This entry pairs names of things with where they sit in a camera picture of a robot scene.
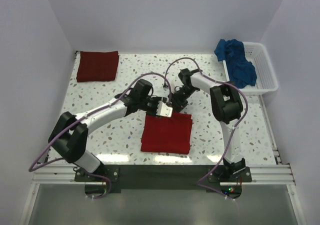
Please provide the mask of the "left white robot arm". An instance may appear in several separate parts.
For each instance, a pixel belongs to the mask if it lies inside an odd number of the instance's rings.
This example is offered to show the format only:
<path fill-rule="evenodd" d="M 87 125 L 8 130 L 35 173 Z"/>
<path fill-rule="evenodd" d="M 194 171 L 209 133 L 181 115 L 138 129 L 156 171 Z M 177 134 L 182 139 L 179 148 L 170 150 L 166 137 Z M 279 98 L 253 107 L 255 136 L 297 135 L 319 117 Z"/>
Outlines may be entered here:
<path fill-rule="evenodd" d="M 86 149 L 88 135 L 139 110 L 150 116 L 171 117 L 173 109 L 168 100 L 151 96 L 152 90 L 150 82 L 139 79 L 133 87 L 102 106 L 78 114 L 64 112 L 48 139 L 49 143 L 66 162 L 80 167 L 92 181 L 99 181 L 107 172 L 104 164 Z"/>

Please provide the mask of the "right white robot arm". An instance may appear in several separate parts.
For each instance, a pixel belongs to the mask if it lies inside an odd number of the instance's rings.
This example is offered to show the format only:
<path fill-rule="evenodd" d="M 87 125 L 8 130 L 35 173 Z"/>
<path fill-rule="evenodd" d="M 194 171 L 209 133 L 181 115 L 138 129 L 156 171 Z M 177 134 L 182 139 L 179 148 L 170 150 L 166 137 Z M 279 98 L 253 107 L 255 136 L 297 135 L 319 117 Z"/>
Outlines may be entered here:
<path fill-rule="evenodd" d="M 182 69 L 178 77 L 182 87 L 172 94 L 172 107 L 181 112 L 188 105 L 188 98 L 196 91 L 203 91 L 210 97 L 214 118 L 220 123 L 224 142 L 222 163 L 211 173 L 219 179 L 235 181 L 246 169 L 238 125 L 244 111 L 241 92 L 230 82 L 213 81 L 201 75 L 200 71 Z"/>

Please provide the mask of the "red t shirt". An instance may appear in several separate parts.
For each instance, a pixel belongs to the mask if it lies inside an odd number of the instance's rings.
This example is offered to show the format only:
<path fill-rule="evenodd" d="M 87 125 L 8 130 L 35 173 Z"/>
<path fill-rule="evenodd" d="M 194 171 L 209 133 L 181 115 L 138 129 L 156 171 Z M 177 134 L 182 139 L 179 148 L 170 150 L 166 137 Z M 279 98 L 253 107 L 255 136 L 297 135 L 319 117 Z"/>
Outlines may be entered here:
<path fill-rule="evenodd" d="M 187 155 L 193 120 L 190 114 L 173 112 L 171 117 L 145 116 L 141 152 Z"/>

